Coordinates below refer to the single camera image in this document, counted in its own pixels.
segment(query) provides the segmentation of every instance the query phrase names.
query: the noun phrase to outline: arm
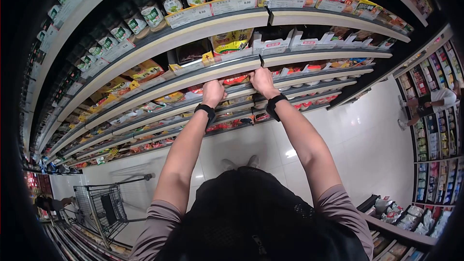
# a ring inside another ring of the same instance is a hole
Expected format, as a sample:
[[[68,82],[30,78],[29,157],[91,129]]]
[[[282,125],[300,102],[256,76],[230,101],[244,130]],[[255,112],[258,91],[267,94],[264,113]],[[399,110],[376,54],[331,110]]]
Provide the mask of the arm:
[[[202,104],[214,108],[225,96],[222,82],[212,80],[203,86]],[[166,163],[154,191],[153,200],[172,204],[181,215],[187,210],[190,179],[200,153],[207,122],[208,114],[206,111],[199,110],[185,125],[167,154]]]
[[[250,81],[266,99],[280,94],[274,88],[272,75],[266,68],[259,68],[250,74]],[[303,165],[310,184],[314,204],[319,197],[334,185],[341,184],[332,155],[313,125],[293,105],[281,100],[275,105],[275,112],[287,132],[287,136]]]

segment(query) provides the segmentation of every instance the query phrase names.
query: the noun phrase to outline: white box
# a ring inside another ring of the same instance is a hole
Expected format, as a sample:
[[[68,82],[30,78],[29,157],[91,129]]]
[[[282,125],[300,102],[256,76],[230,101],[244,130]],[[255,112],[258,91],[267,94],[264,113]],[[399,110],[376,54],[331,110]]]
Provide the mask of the white box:
[[[292,34],[293,30],[290,30],[285,39],[278,38],[276,40],[262,42],[262,34],[253,32],[253,41],[251,42],[253,54],[273,55],[283,53],[290,44]]]

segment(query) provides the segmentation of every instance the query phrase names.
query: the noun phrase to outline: black wristband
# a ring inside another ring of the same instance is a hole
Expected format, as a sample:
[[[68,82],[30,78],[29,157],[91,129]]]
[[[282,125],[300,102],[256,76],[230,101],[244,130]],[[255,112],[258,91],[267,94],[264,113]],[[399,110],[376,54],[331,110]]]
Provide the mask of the black wristband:
[[[280,95],[277,95],[274,98],[269,99],[269,101],[267,102],[267,107],[266,107],[266,112],[272,118],[277,120],[277,122],[280,122],[280,118],[277,115],[277,113],[275,112],[275,108],[276,108],[276,103],[279,102],[280,100],[288,100],[288,99],[287,99],[286,96],[284,96],[284,95],[282,95],[282,93],[280,93]]]
[[[206,129],[208,129],[208,127],[211,126],[211,124],[216,120],[216,113],[214,113],[213,108],[205,104],[198,104],[198,106],[195,108],[194,113],[197,112],[198,110],[204,110],[206,111],[206,113],[208,113],[208,123],[206,124],[206,128],[205,128],[205,131],[206,131]]]

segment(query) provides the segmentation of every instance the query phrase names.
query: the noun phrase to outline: aisle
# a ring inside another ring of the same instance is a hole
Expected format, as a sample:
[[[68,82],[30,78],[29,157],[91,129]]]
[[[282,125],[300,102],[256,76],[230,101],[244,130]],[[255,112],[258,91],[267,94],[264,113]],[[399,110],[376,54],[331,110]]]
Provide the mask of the aisle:
[[[333,111],[321,109],[305,113],[330,148],[343,184],[356,206],[373,193],[391,196],[400,206],[411,203],[413,146],[410,131],[402,131],[397,125],[398,116],[403,117],[398,95],[398,86],[390,77],[353,104]],[[84,169],[82,176],[51,176],[53,193],[61,199],[74,194],[73,185],[113,183],[134,173],[153,172],[156,178],[150,182],[121,188],[128,203],[125,205],[128,218],[143,218],[167,153],[168,148],[91,167]],[[203,140],[192,176],[188,209],[194,202],[196,189],[223,171],[222,159],[245,164],[253,154],[259,156],[261,169],[313,204],[305,173],[282,124],[271,121]],[[133,244],[142,225],[142,222],[130,223],[116,240]]]

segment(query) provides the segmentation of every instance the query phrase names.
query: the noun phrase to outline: white sneaker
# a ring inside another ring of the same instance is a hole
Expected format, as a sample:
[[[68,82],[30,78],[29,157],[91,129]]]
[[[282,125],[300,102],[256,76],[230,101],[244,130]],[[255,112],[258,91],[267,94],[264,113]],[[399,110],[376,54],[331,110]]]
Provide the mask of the white sneaker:
[[[237,168],[235,163],[228,159],[221,160],[222,167],[224,167],[224,171],[231,171]]]
[[[247,166],[254,167],[254,168],[259,168],[259,157],[258,157],[258,155],[253,155],[252,157],[250,157],[250,160],[248,160]]]
[[[403,98],[400,95],[398,95],[398,102],[402,109],[406,107],[406,102],[403,101]]]
[[[403,131],[406,130],[406,128],[407,128],[407,123],[404,123],[400,119],[398,119],[398,125],[401,128],[401,130],[403,130]]]

